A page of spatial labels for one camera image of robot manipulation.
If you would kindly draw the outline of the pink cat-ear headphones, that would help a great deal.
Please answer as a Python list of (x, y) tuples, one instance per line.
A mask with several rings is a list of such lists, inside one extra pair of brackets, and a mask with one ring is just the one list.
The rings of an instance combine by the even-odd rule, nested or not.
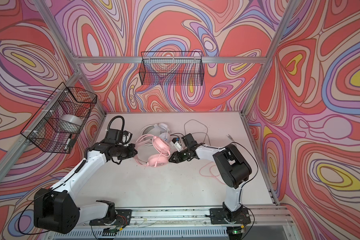
[(168, 164), (169, 158), (171, 156), (170, 153), (171, 147), (167, 142), (165, 142), (158, 136), (154, 136), (151, 134), (142, 135), (137, 139), (135, 143), (135, 149), (143, 146), (145, 143), (148, 143), (149, 140), (152, 141), (152, 147), (157, 151), (157, 154), (151, 155), (148, 158), (148, 161), (145, 163), (143, 163), (139, 159), (138, 155), (135, 155), (134, 159), (137, 162), (137, 164), (140, 166), (153, 167), (153, 168), (163, 167), (166, 164)]

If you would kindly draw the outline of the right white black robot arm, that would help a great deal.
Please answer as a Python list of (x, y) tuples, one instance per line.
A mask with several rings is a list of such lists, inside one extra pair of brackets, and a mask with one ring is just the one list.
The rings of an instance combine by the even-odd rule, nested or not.
[(206, 215), (213, 225), (241, 224), (251, 222), (249, 210), (241, 201), (242, 187), (250, 180), (252, 168), (237, 148), (237, 143), (225, 147), (212, 147), (197, 143), (192, 134), (182, 137), (185, 148), (170, 155), (169, 162), (179, 164), (193, 159), (209, 160), (216, 164), (220, 177), (227, 186), (221, 208), (212, 208)]

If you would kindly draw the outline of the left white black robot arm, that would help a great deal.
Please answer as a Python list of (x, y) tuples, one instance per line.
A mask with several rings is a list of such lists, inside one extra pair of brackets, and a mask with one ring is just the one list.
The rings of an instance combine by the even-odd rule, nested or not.
[(96, 143), (88, 148), (85, 157), (65, 177), (49, 189), (40, 189), (34, 196), (34, 226), (47, 231), (67, 234), (76, 225), (99, 221), (112, 225), (117, 219), (115, 204), (97, 200), (78, 207), (75, 199), (88, 180), (113, 158), (116, 164), (137, 154), (134, 144), (111, 145)]

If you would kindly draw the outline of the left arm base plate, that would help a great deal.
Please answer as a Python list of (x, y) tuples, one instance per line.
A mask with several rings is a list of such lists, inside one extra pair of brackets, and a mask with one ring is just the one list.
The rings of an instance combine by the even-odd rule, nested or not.
[(130, 209), (115, 210), (114, 213), (107, 214), (102, 219), (91, 220), (90, 225), (125, 227), (130, 224), (131, 216), (132, 210)]

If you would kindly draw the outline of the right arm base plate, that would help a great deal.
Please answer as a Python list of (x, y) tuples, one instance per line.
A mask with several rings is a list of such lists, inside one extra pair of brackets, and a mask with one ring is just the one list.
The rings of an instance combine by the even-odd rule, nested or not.
[(207, 217), (210, 218), (213, 225), (240, 224), (246, 226), (252, 222), (249, 210), (244, 207), (234, 212), (226, 208), (211, 208)]

